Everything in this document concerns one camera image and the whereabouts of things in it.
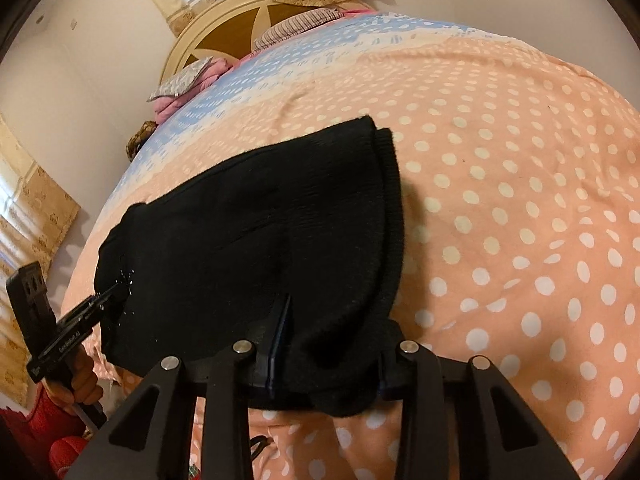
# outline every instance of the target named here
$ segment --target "bed sheet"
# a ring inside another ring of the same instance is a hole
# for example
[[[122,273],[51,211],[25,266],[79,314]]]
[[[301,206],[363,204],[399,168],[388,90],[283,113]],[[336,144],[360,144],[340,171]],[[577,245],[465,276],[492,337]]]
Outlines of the bed sheet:
[[[92,292],[97,249],[131,203],[364,114],[393,130],[402,178],[406,254],[392,317],[439,355],[487,355],[581,478],[602,480],[640,417],[639,115],[587,70],[518,40],[378,14],[250,60],[146,143],[63,310]],[[99,353],[99,330],[87,346],[104,373],[137,384]],[[390,479],[400,413],[398,403],[347,419],[252,411],[252,434],[273,437],[255,476]]]

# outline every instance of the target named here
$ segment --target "pillowcase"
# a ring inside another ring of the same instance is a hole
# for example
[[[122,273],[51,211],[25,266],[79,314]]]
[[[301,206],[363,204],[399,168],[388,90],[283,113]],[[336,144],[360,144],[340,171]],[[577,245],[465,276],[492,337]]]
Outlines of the pillowcase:
[[[180,97],[186,94],[196,84],[200,75],[217,60],[218,58],[214,59],[213,56],[204,57],[184,67],[176,75],[162,83],[146,101],[150,103],[159,97]]]
[[[281,41],[302,34],[306,30],[319,27],[323,23],[338,20],[341,17],[343,17],[343,14],[338,10],[324,9],[322,7],[291,16],[273,25],[260,38],[257,38],[254,41],[254,52],[264,50]]]

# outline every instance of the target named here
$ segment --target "bed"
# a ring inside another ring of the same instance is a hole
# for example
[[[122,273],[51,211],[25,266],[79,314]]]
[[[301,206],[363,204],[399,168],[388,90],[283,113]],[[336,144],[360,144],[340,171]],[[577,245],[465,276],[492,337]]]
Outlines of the bed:
[[[242,49],[209,42],[210,32],[248,12],[246,49],[273,15],[267,0],[218,5],[178,38],[161,79],[212,51],[240,59]],[[640,117],[587,70],[512,38],[362,14],[242,63],[136,156],[63,311],[92,293],[98,247],[130,204],[238,153],[364,114],[393,130],[402,178],[405,258],[392,317],[439,355],[489,357],[580,477],[602,480],[640,420]],[[86,345],[103,376],[135,387],[139,378],[100,354],[99,330]],[[252,434],[273,438],[254,475],[390,479],[400,413],[394,403],[343,419],[252,411]]]

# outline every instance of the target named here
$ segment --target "red clothing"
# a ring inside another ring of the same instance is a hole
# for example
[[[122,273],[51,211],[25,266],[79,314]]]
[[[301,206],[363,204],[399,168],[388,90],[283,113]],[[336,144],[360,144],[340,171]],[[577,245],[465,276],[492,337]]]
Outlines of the red clothing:
[[[36,404],[28,416],[11,410],[0,410],[0,416],[29,462],[47,480],[56,478],[49,463],[53,443],[63,437],[82,437],[86,429],[79,418],[51,402],[42,387],[38,388]]]

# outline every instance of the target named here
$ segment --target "headboard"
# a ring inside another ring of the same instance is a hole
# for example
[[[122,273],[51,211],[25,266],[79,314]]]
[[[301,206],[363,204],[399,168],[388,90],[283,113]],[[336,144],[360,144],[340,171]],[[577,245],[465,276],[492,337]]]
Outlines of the headboard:
[[[271,0],[222,0],[199,14],[178,37],[160,81],[207,56],[237,62],[251,53],[255,38],[291,16],[313,9]]]

